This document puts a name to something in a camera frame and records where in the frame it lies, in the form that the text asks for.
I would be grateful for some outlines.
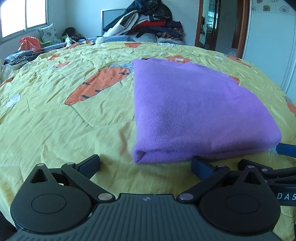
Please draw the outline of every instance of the folded towel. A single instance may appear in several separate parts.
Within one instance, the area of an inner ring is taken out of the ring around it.
[[[134,60],[135,163],[265,151],[281,132],[262,102],[226,74],[193,63]]]

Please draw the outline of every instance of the doorway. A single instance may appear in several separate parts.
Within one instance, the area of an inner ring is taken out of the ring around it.
[[[242,58],[250,0],[200,0],[195,46]]]

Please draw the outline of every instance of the window frame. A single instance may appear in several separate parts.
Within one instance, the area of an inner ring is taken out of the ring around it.
[[[8,42],[18,36],[24,35],[25,33],[30,33],[33,32],[35,30],[37,30],[38,28],[43,28],[48,26],[48,0],[45,0],[45,23],[43,24],[39,24],[30,28],[27,28],[27,0],[25,0],[25,26],[24,26],[24,30],[15,32],[13,34],[10,34],[6,37],[2,37],[2,25],[1,25],[1,11],[0,11],[0,45]]]

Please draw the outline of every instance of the window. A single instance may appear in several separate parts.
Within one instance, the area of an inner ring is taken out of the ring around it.
[[[6,0],[0,8],[0,37],[5,40],[46,25],[46,16],[46,0]]]

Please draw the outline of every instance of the yellow bedspread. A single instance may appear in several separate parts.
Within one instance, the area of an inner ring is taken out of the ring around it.
[[[131,62],[150,57],[192,61],[233,76],[265,104],[282,132],[282,142],[296,145],[295,106],[250,63],[197,47],[153,43],[54,50],[20,69],[0,88],[0,211],[10,222],[11,202],[38,163],[58,168],[98,154],[101,170],[91,180],[116,196],[120,192],[176,195],[199,182],[190,172],[190,162],[136,165],[132,160],[136,126]],[[5,108],[17,93],[19,102]],[[274,169],[296,164],[294,158],[272,151],[244,158]],[[236,169],[241,159],[213,164]],[[281,212],[274,231],[283,240],[293,240],[296,209],[282,207]]]

